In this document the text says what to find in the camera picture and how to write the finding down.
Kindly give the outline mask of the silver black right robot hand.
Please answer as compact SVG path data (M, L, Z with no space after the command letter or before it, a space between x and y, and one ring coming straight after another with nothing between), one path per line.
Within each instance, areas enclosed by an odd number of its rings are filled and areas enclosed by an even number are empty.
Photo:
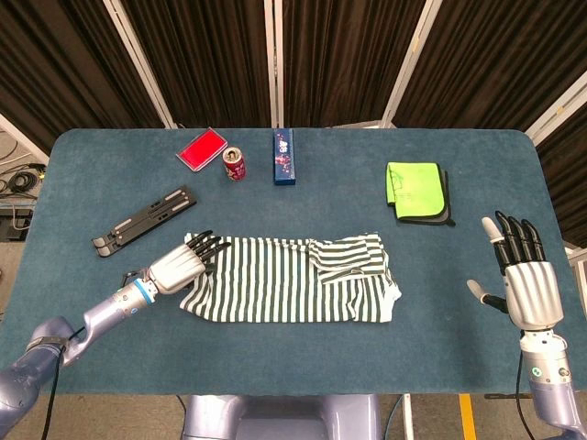
M476 280L468 280L473 296L485 305L507 314L524 332L547 331L563 317L554 267L537 229L526 219L517 220L497 211L485 216L482 226L493 246L503 276L503 298L487 292Z

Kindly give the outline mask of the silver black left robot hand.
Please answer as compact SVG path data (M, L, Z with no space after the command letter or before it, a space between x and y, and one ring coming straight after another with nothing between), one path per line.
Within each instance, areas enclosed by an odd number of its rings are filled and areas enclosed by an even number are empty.
M188 234L184 243L157 259L147 269L147 280L161 294L176 293L202 274L216 270L218 255L231 246L212 230Z

